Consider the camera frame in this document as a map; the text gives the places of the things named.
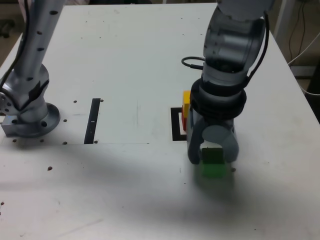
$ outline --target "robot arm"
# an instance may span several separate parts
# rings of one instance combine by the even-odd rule
[[[65,0],[24,0],[26,27],[14,62],[0,81],[2,128],[8,137],[35,138],[60,121],[59,110],[46,103],[49,73],[42,61]]]
[[[192,164],[231,163],[237,159],[234,118],[244,109],[244,88],[265,56],[269,39],[266,11],[273,3],[274,0],[218,0],[205,36],[202,75],[190,93],[186,132]],[[264,34],[262,55],[248,76]]]
[[[44,94],[49,73],[42,65],[46,50],[65,0],[24,0],[26,28],[14,62],[0,81],[0,111],[5,113],[2,128],[8,137],[35,138],[49,133],[60,121],[59,110],[46,103]],[[249,67],[261,48],[265,21],[259,19],[274,0],[218,0],[210,20],[203,54],[202,77],[191,90],[191,108],[187,130],[188,153],[199,163],[200,145],[217,142],[238,154],[233,118],[246,102],[243,88],[248,84]]]

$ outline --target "black tape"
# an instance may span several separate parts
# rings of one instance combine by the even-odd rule
[[[170,111],[171,111],[172,141],[187,141],[187,135],[180,133],[179,113],[182,113],[182,107],[172,107]]]
[[[95,140],[96,126],[98,121],[100,98],[93,98],[90,108],[88,124],[84,137],[84,144],[93,144]]]

